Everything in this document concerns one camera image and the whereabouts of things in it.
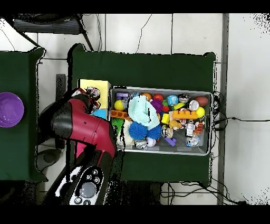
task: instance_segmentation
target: orange ball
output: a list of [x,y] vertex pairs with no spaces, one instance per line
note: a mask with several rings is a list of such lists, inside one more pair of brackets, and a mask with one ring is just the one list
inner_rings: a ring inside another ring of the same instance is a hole
[[150,100],[150,99],[152,99],[152,97],[151,97],[151,95],[149,94],[149,93],[147,93],[147,92],[145,92],[145,93],[143,93],[142,94],[143,96],[146,96],[146,100]]

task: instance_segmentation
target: purple toy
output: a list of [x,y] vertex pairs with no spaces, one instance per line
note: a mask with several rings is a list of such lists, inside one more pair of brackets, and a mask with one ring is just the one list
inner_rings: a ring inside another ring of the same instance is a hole
[[11,93],[0,93],[0,127],[13,127],[20,122],[24,114],[21,99]]
[[124,94],[122,92],[117,92],[116,93],[116,99],[121,100],[121,99],[127,99],[129,97],[129,94]]
[[169,138],[164,138],[166,140],[166,142],[168,142],[171,146],[175,146],[176,144],[176,139],[175,138],[172,138],[172,139],[169,139]]
[[162,108],[163,108],[162,102],[160,102],[159,100],[156,100],[156,99],[153,99],[153,100],[151,99],[150,103],[156,109],[157,113],[162,111]]

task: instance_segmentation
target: yellow lego brick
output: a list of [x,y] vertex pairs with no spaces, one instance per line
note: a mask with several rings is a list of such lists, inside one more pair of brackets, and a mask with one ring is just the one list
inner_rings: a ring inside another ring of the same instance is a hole
[[168,114],[163,114],[163,116],[162,116],[162,120],[161,120],[161,122],[163,123],[163,124],[169,124],[169,121],[170,121],[170,115],[168,115]]
[[186,111],[178,111],[175,110],[172,113],[172,118],[173,119],[198,119],[198,115],[196,114],[196,111],[192,111],[191,113],[186,110]]

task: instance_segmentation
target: light blue cloth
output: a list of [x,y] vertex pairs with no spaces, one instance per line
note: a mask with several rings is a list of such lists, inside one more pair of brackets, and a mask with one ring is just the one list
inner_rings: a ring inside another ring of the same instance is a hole
[[146,96],[136,96],[129,101],[128,115],[134,121],[147,127],[147,130],[159,125],[156,109],[146,100]]

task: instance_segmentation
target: purple bowl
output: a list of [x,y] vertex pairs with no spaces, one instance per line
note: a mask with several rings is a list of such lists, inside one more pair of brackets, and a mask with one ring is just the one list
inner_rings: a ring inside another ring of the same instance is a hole
[[0,127],[13,127],[23,117],[24,106],[22,100],[11,92],[0,93]]

